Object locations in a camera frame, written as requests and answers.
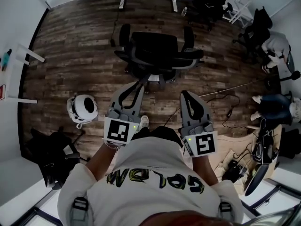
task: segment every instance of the window frame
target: window frame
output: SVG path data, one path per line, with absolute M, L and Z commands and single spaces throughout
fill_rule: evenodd
M 244 211 L 245 214 L 253 219 L 255 217 L 259 217 L 262 214 L 260 212 L 257 211 L 257 209 L 262 206 L 263 204 L 267 203 L 269 201 L 269 199 L 275 195 L 278 192 L 283 192 L 291 197 L 294 197 L 296 199 L 300 199 L 301 200 L 301 192 L 289 188 L 281 183 L 278 183 L 272 179 L 265 179 L 264 181 L 266 181 L 267 183 L 274 185 L 275 187 L 269 192 L 267 193 L 265 196 L 263 196 L 261 199 L 259 199 L 257 202 L 253 203 L 251 206 L 247 205 L 244 201 L 241 200 L 243 207 L 244 207 Z
M 33 217 L 36 215 L 47 220 L 55 226 L 63 226 L 60 219 L 49 215 L 48 213 L 39 209 L 44 203 L 46 203 L 57 191 L 50 191 L 45 197 L 43 197 L 36 205 L 29 209 L 25 214 L 23 214 L 15 223 L 11 226 L 25 226 Z

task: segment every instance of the white helmet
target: white helmet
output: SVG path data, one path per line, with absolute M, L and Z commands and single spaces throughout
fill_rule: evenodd
M 75 95 L 67 101 L 67 111 L 70 118 L 81 129 L 83 124 L 90 123 L 98 115 L 95 99 L 89 95 Z

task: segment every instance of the buckle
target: buckle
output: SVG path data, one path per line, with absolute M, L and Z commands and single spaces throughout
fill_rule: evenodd
M 231 212 L 232 211 L 232 207 L 227 202 L 221 202 L 220 203 L 220 210 L 221 210 L 222 213 L 224 213 L 224 212 Z
M 75 209 L 88 211 L 88 200 L 84 197 L 77 197 L 74 199 L 72 207 Z

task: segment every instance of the wooden floor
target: wooden floor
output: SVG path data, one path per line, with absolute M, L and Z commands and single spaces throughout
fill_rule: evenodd
M 79 141 L 78 149 L 83 155 L 93 155 L 102 144 L 103 116 L 112 93 L 135 81 L 124 74 L 126 63 L 114 54 L 116 48 L 110 46 L 119 1 L 78 0 L 56 7 L 47 14 L 33 48 L 46 58 L 46 62 L 32 60 L 24 82 L 24 98 L 39 101 L 37 105 L 23 105 L 24 141 L 31 138 L 31 128 L 50 134 L 59 126 L 64 126 L 64 131 L 75 138 L 79 130 L 68 116 L 66 101 L 74 93 L 85 93 L 96 98 L 99 115 L 95 121 L 83 126 L 86 135 Z M 178 0 L 177 3 L 181 11 L 186 2 Z M 179 49 L 182 47 L 187 18 L 181 17 L 180 12 L 172 12 L 171 0 L 126 0 L 124 7 L 125 10 L 119 12 L 113 36 L 116 43 L 122 24 L 129 23 L 132 32 L 175 35 Z M 174 84 L 166 85 L 165 91 L 152 91 L 144 96 L 142 114 L 149 116 L 151 129 L 163 125 L 179 108 L 179 95 L 184 89 L 205 95 L 264 78 L 260 66 L 242 63 L 243 49 L 232 45 L 232 39 L 240 32 L 238 27 L 219 21 L 210 33 L 202 24 L 192 24 L 192 29 L 195 48 L 204 50 L 205 64 L 182 72 Z M 263 82 L 202 98 L 207 101 L 228 93 L 238 96 L 240 105 L 234 108 L 233 115 L 224 125 L 251 124 L 250 115 L 256 110 L 251 96 L 265 93 Z M 209 103 L 219 134 L 240 137 L 247 133 L 245 128 L 230 129 L 222 125 L 227 112 L 237 103 L 235 97 Z M 167 126 L 181 127 L 179 112 Z

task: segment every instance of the shoe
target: shoe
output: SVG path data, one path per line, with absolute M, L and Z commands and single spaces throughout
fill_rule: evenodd
M 138 133 L 143 127 L 148 127 L 149 126 L 149 118 L 147 115 L 143 115 L 141 117 L 140 124 L 138 126 L 138 129 L 136 130 L 136 133 Z
M 261 68 L 265 73 L 267 73 L 267 74 L 270 73 L 269 68 L 266 65 L 263 65 Z
M 254 121 L 260 117 L 261 117 L 261 114 L 258 111 L 256 111 L 253 115 L 251 115 L 250 120 Z
M 252 96 L 253 101 L 257 102 L 257 103 L 261 103 L 262 100 L 262 96 Z

